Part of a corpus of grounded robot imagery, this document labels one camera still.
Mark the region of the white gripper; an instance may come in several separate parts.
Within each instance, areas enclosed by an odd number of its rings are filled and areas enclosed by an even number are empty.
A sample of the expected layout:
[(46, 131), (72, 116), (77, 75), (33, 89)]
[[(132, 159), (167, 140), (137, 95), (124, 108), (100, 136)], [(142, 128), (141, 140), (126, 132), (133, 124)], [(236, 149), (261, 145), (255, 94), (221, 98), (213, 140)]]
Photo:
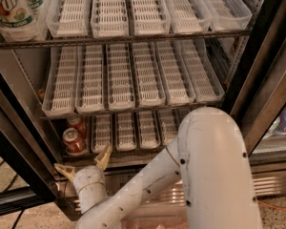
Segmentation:
[(96, 166), (87, 166), (77, 173), (73, 166), (54, 164), (54, 168), (58, 173), (73, 182), (82, 214), (109, 197), (103, 171), (107, 169), (111, 154), (112, 146), (107, 145), (94, 159)]

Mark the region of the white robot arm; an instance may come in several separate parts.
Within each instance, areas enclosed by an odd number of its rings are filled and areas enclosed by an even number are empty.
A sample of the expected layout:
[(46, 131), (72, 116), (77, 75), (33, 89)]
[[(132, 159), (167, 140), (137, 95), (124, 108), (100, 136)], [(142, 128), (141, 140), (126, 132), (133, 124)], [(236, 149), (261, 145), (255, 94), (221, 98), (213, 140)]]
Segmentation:
[(56, 163), (79, 197), (75, 229), (121, 229), (143, 201), (181, 181), (189, 229), (263, 229), (245, 142), (225, 112), (202, 107), (182, 120), (174, 140), (115, 195), (105, 189), (112, 148), (76, 170)]

